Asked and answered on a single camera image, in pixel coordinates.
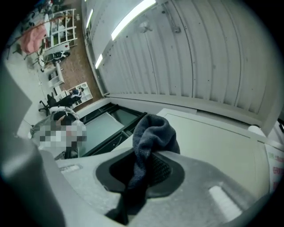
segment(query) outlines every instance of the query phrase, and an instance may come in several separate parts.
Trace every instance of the pink garment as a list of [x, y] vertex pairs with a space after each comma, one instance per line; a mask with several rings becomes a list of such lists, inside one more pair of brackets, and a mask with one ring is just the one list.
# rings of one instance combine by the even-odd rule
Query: pink garment
[[36, 28], [31, 28], [21, 38], [21, 49], [27, 54], [38, 51], [46, 33], [44, 24]]

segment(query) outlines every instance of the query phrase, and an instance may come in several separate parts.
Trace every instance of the fluorescent light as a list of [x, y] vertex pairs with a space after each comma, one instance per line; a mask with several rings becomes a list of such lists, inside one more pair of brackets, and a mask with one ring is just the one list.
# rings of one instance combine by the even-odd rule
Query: fluorescent light
[[96, 62], [96, 69], [98, 69], [98, 67], [99, 67], [99, 65], [100, 65], [100, 63], [101, 63], [101, 61], [103, 60], [103, 56], [102, 56], [102, 54], [100, 54], [99, 55], [99, 58], [98, 58], [98, 60], [97, 60], [97, 62]]
[[154, 5], [156, 3], [155, 0], [143, 0], [141, 3], [139, 3], [133, 10], [130, 11], [118, 24], [118, 26], [115, 28], [115, 30], [112, 32], [111, 37], [112, 40], [114, 40], [118, 34], [124, 29], [126, 25], [129, 24], [130, 21], [132, 21], [135, 17], [137, 17], [140, 13], [142, 13], [144, 10], [149, 8], [150, 6]]
[[89, 15], [88, 21], [87, 21], [86, 28], [88, 28], [88, 27], [89, 27], [89, 23], [90, 23], [90, 20], [91, 20], [92, 15], [93, 15], [93, 12], [94, 12], [94, 10], [92, 9], [92, 10], [91, 10], [91, 12], [90, 12], [90, 15]]

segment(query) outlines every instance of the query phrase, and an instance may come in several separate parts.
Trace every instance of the dark towel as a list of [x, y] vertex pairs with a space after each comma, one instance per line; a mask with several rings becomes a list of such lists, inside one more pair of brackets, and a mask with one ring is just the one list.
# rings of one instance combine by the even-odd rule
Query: dark towel
[[171, 151], [180, 153], [175, 130], [165, 118], [152, 114], [147, 114], [137, 124], [133, 133], [133, 149], [136, 162], [134, 174], [128, 184], [129, 190], [145, 183], [146, 164], [151, 152]]

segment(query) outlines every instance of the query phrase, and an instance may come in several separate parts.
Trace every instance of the black frame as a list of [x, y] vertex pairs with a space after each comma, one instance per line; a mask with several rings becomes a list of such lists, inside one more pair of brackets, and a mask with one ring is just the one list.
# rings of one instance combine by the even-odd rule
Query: black frame
[[109, 146], [112, 141], [117, 140], [118, 138], [122, 138], [119, 141], [123, 142], [125, 141], [134, 131], [136, 125], [138, 122], [147, 114], [146, 112], [141, 113], [136, 110], [131, 110], [126, 107], [122, 107], [119, 105], [114, 105], [112, 103], [106, 104], [105, 106], [98, 108], [97, 110], [93, 111], [92, 113], [84, 116], [83, 118], [80, 119], [85, 125], [91, 122], [92, 120], [96, 119], [97, 117], [109, 113], [112, 114], [113, 112], [117, 110], [124, 110], [128, 113], [131, 113], [133, 115], [136, 115], [137, 117], [130, 122], [128, 125], [124, 126], [122, 129], [105, 139], [103, 142], [101, 142], [99, 145], [95, 146], [92, 150], [89, 152], [85, 153], [81, 157], [87, 157], [87, 156], [92, 156], [92, 155], [98, 155], [98, 154], [103, 154], [112, 151], [115, 147]]

